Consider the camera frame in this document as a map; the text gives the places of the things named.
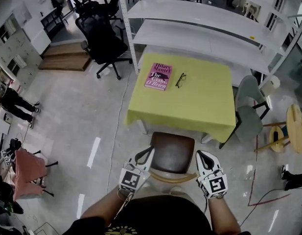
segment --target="brown chair seat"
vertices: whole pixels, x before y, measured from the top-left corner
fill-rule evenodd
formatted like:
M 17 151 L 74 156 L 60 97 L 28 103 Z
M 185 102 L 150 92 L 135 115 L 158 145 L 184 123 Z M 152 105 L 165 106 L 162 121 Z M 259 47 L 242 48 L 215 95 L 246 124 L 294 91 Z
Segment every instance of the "brown chair seat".
M 154 132 L 151 146 L 155 153 L 151 167 L 165 172 L 185 174 L 191 163 L 194 139 L 164 132 Z

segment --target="book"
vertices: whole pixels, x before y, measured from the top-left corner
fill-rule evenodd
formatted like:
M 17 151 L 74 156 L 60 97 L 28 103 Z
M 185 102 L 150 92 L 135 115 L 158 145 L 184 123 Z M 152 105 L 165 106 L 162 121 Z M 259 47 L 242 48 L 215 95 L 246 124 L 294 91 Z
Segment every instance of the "book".
M 146 78 L 144 86 L 165 91 L 169 82 L 171 70 L 172 67 L 170 65 L 154 63 Z

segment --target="yellow-green tablecloth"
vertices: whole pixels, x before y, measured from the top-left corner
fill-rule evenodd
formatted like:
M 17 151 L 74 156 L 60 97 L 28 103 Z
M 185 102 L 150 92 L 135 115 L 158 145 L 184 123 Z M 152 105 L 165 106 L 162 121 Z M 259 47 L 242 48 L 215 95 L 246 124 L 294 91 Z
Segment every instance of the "yellow-green tablecloth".
M 172 66 L 166 91 L 144 86 L 153 63 Z M 181 74 L 186 80 L 178 89 Z M 225 142 L 235 127 L 232 80 L 227 66 L 180 56 L 146 53 L 124 124 L 135 120 L 209 133 Z

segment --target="gray floor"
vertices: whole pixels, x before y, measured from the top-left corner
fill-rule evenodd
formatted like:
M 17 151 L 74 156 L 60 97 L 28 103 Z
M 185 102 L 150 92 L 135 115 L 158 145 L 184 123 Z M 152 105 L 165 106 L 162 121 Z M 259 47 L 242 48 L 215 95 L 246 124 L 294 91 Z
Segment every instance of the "gray floor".
M 58 166 L 48 170 L 46 178 L 47 189 L 55 194 L 54 198 L 44 194 L 38 199 L 19 200 L 24 214 L 17 218 L 29 229 L 35 230 L 48 222 L 62 234 L 77 217 L 79 196 L 85 195 L 84 211 L 114 188 L 129 154 L 148 145 L 154 131 L 192 137 L 195 150 L 203 149 L 219 158 L 228 178 L 229 191 L 225 199 L 239 223 L 265 193 L 282 188 L 280 165 L 289 164 L 291 172 L 302 173 L 302 154 L 293 152 L 290 145 L 280 154 L 269 149 L 253 152 L 256 143 L 261 146 L 267 142 L 269 128 L 264 129 L 257 141 L 254 139 L 249 143 L 240 143 L 233 136 L 219 150 L 216 141 L 200 144 L 201 133 L 198 132 L 149 126 L 149 134 L 144 135 L 136 124 L 124 126 L 137 76 L 127 62 L 117 63 L 117 67 L 123 77 L 120 81 L 112 70 L 106 70 L 98 80 L 95 73 L 99 66 L 96 63 L 91 63 L 85 72 L 40 71 L 24 95 L 31 102 L 40 101 L 42 112 L 36 118 L 34 129 L 29 129 L 27 134 L 27 123 L 14 118 L 6 143 L 21 133 L 25 138 L 23 146 L 29 152 L 41 150 L 48 163 L 59 161 Z M 293 102 L 302 106 L 294 92 L 284 86 L 271 95 L 268 102 L 271 111 L 264 123 L 285 121 L 287 107 Z M 100 143 L 89 168 L 87 164 L 96 138 L 100 138 Z M 195 170 L 193 159 L 189 171 Z M 154 180 L 151 183 L 156 188 L 163 187 Z M 205 207 L 204 197 L 194 180 L 181 186 L 201 209 Z M 302 190 L 271 192 L 261 200 L 242 230 L 253 235 L 299 234 L 301 205 Z M 20 224 L 17 218 L 12 217 L 12 220 Z M 51 229 L 47 233 L 55 234 Z

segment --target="wooden platform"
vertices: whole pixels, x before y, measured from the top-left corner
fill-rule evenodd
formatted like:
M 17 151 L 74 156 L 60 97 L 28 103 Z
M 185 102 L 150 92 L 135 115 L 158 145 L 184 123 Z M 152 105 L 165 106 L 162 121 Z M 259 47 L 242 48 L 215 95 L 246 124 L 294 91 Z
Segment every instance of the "wooden platform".
M 80 43 L 50 47 L 44 54 L 40 70 L 84 71 L 91 61 Z

